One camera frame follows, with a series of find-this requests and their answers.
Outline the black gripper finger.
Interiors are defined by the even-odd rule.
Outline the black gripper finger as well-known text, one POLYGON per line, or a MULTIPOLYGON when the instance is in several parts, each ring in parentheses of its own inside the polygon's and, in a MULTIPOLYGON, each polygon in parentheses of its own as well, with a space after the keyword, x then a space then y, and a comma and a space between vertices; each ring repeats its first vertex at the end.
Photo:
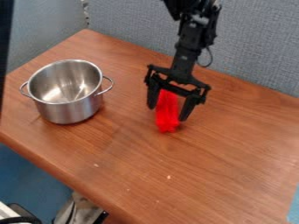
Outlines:
POLYGON ((194 106, 198 104, 200 97, 196 94, 188 95, 185 97, 184 104, 181 106, 181 112, 178 115, 178 121, 184 122, 192 113, 194 106))
POLYGON ((158 82, 156 80, 149 80, 146 89, 146 106, 149 109, 153 109, 156 106, 160 90, 158 82))

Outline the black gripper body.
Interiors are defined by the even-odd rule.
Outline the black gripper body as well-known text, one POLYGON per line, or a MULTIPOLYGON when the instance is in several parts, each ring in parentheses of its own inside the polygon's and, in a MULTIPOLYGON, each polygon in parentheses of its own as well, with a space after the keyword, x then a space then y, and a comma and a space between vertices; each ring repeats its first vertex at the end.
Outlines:
POLYGON ((206 95, 210 91, 210 86, 208 84, 196 80, 190 74, 185 74, 180 77, 169 68, 154 66, 153 64, 149 64, 146 68, 148 71, 144 77, 146 89, 149 80, 156 80, 161 89, 168 90, 184 98, 188 95, 197 95, 200 97, 198 104, 205 103, 206 95))

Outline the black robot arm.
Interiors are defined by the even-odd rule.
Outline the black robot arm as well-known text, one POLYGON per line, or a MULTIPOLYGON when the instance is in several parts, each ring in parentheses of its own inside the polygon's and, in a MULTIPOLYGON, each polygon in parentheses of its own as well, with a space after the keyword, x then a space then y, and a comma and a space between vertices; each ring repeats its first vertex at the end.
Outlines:
POLYGON ((210 86, 192 76, 201 50, 209 51, 216 38, 216 25, 221 10, 218 0, 162 0, 174 21, 180 22, 178 41, 169 68, 149 64, 144 83, 146 106, 153 109, 160 91, 168 90, 185 98, 178 121, 189 117, 196 105, 204 104, 210 86))

